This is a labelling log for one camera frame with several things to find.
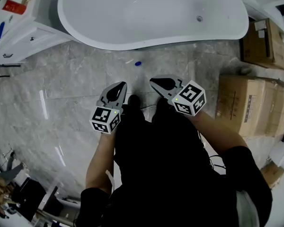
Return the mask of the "red flat box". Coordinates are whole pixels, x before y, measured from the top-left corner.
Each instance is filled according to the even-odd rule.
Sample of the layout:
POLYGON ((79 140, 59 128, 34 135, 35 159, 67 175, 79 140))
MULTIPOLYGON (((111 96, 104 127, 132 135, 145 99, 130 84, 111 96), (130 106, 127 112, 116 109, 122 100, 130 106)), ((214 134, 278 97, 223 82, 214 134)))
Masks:
POLYGON ((12 0, 5 0, 3 2, 2 10, 12 12, 15 14, 23 15, 26 11, 26 5, 17 3, 12 0))

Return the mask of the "person's right forearm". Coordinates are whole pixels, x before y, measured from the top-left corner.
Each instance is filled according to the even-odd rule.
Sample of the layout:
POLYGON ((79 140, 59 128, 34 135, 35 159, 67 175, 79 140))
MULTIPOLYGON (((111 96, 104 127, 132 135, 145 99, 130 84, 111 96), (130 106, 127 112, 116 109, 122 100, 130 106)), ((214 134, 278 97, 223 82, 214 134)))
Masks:
POLYGON ((186 118, 219 155, 234 147, 248 147, 237 132, 218 122, 204 111, 200 111, 196 116, 187 115, 186 118))

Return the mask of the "cardboard box with white label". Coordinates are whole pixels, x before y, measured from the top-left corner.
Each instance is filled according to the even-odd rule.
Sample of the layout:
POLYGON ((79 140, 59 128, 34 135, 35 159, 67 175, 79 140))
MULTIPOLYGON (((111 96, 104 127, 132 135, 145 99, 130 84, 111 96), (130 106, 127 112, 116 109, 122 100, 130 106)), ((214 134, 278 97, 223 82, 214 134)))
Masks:
POLYGON ((242 38, 244 62, 284 70, 284 31, 271 19, 253 21, 242 38))

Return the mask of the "large taped cardboard box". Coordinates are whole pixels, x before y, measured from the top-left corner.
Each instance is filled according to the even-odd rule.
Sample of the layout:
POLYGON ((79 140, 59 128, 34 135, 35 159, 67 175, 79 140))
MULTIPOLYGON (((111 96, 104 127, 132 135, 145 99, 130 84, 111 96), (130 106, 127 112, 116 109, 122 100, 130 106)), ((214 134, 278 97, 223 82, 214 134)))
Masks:
POLYGON ((222 75, 216 120, 242 137, 284 133, 284 82, 262 77, 222 75))

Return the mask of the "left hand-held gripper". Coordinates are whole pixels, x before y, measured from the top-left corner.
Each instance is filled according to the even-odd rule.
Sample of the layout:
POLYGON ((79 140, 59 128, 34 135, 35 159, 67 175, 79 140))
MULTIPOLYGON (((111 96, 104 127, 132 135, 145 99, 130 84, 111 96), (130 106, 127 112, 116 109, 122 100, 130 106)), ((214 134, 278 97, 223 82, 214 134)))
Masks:
POLYGON ((116 82, 103 90, 93 108, 89 122, 95 131, 111 134, 121 122, 122 105, 127 93, 127 83, 116 82))

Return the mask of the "black case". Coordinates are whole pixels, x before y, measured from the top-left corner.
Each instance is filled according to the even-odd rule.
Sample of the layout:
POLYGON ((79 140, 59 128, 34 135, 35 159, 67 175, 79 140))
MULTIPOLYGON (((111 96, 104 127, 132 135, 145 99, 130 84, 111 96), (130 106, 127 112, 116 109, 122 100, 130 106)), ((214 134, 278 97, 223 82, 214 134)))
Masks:
POLYGON ((20 204, 19 207, 16 206, 17 212, 31 222, 45 194, 43 186, 28 177, 15 190, 12 200, 20 204))

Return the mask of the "white small carton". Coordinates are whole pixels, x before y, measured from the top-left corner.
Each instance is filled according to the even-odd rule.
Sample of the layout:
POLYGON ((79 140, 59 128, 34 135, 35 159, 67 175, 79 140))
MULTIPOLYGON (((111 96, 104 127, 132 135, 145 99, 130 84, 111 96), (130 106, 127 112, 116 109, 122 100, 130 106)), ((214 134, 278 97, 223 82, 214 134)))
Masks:
POLYGON ((277 142, 270 150, 269 158, 280 167, 284 163, 284 142, 277 142))

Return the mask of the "small cardboard box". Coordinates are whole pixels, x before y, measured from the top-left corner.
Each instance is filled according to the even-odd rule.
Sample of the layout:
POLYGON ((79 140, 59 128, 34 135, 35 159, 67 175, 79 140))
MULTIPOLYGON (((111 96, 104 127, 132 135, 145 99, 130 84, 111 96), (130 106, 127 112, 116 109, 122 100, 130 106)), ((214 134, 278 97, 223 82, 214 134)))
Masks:
POLYGON ((270 189, 273 189, 284 175, 284 168, 277 166, 274 162, 270 162, 260 171, 270 189))

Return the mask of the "person's left black shoe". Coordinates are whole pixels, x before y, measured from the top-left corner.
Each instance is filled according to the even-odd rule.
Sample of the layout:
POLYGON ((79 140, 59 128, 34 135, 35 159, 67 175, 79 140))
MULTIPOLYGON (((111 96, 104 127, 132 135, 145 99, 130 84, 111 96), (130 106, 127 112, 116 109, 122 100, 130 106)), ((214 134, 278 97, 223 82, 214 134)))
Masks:
POLYGON ((130 95, 127 104, 132 110, 140 110, 141 101, 137 95, 130 95))

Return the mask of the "white vanity cabinet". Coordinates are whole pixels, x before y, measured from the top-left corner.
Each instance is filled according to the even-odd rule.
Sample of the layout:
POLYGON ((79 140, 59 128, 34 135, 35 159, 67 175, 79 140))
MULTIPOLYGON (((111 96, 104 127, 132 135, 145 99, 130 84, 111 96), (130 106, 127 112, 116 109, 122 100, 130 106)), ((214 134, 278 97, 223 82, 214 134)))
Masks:
MULTIPOLYGON (((58 0, 31 0, 23 15, 2 10, 0 24, 5 22, 0 39, 0 64, 13 64, 53 46, 71 41, 58 16, 58 0), (3 54, 13 54, 3 58, 3 54)), ((12 0, 22 4, 22 0, 12 0)))

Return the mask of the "person's black clothed body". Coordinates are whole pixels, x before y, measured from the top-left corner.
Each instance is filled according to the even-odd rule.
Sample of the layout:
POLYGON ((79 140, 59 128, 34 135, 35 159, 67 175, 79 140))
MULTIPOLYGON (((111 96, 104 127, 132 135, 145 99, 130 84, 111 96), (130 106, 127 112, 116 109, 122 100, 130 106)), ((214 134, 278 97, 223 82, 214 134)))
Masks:
POLYGON ((123 108, 112 192, 85 188, 75 227, 265 227, 273 197, 248 147, 219 155, 172 106, 151 122, 123 108))

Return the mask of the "white oval bathtub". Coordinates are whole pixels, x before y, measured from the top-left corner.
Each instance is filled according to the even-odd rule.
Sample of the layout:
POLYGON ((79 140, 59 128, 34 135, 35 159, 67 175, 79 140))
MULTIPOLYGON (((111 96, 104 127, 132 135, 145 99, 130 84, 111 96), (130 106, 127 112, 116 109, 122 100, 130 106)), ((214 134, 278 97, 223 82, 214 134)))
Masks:
POLYGON ((80 42, 123 51, 247 32, 242 0, 58 0, 59 19, 80 42))

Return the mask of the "person's left forearm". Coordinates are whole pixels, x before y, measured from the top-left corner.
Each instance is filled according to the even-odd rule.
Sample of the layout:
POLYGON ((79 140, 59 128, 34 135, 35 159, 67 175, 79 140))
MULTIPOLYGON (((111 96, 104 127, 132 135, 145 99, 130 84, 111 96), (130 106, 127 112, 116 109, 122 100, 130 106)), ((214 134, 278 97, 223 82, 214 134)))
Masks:
POLYGON ((86 189, 98 188, 107 194, 112 192, 112 183, 106 174, 114 173, 115 132, 101 134, 95 154, 86 173, 86 189))

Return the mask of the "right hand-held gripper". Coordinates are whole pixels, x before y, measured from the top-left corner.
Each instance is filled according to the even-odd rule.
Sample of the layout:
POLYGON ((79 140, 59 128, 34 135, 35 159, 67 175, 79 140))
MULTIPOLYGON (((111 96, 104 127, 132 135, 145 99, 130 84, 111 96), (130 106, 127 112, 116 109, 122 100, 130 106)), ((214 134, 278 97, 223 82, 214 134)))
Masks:
POLYGON ((179 113, 196 116, 206 104, 205 90, 193 80, 182 81, 173 74, 155 76, 151 87, 179 113))

